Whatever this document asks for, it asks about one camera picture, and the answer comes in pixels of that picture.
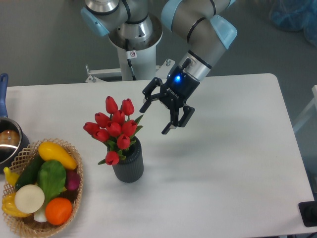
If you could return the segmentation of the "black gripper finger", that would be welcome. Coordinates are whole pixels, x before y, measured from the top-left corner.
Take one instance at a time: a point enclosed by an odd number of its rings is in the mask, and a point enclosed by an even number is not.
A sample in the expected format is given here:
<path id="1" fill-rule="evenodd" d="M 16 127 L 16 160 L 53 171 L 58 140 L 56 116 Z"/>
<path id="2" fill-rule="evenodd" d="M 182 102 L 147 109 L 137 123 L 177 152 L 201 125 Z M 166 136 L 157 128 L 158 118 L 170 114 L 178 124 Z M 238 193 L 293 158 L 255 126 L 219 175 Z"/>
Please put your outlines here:
<path id="1" fill-rule="evenodd" d="M 144 95 L 144 100 L 143 100 L 143 105 L 140 108 L 139 112 L 144 113 L 149 106 L 151 105 L 151 103 L 153 101 L 156 101 L 160 98 L 161 96 L 161 91 L 159 90 L 158 93 L 152 94 L 153 91 L 157 88 L 157 87 L 161 87 L 163 85 L 163 82 L 160 78 L 154 77 L 149 84 L 142 90 L 142 93 Z"/>
<path id="2" fill-rule="evenodd" d="M 166 135 L 171 129 L 176 129 L 177 127 L 185 127 L 195 112 L 195 108 L 190 107 L 187 104 L 185 104 L 181 109 L 183 110 L 183 115 L 181 119 L 179 119 L 179 108 L 176 108 L 174 105 L 172 105 L 172 107 L 169 109 L 170 122 L 162 130 L 162 134 Z"/>

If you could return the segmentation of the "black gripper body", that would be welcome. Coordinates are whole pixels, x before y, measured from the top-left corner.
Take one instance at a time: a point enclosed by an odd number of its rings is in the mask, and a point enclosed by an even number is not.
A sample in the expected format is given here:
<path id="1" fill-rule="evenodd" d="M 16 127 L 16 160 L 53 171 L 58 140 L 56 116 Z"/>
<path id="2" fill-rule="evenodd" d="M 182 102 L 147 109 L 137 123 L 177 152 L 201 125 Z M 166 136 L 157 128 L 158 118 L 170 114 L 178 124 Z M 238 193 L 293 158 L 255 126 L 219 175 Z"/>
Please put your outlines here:
<path id="1" fill-rule="evenodd" d="M 158 99 L 168 109 L 171 109 L 172 102 L 176 104 L 177 109 L 183 107 L 200 84 L 200 81 L 192 78 L 180 66 L 176 66 L 167 76 L 165 83 L 160 78 L 158 81 L 160 86 Z"/>

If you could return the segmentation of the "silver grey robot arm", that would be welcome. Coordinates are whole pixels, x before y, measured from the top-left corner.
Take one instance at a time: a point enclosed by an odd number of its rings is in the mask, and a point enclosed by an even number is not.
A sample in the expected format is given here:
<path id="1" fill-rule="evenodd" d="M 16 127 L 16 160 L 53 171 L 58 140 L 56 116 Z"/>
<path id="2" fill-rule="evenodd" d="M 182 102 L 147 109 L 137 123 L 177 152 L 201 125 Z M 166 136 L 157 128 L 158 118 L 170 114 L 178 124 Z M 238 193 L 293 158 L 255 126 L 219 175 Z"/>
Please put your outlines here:
<path id="1" fill-rule="evenodd" d="M 96 35 L 108 36 L 116 46 L 123 80 L 149 81 L 140 111 L 157 100 L 165 105 L 170 111 L 163 130 L 167 134 L 186 126 L 194 113 L 188 98 L 237 36 L 236 28 L 220 16 L 231 5 L 230 0 L 169 0 L 157 18 L 146 0 L 87 0 L 81 16 Z M 163 27 L 190 45 L 166 82 L 156 77 L 156 46 Z"/>

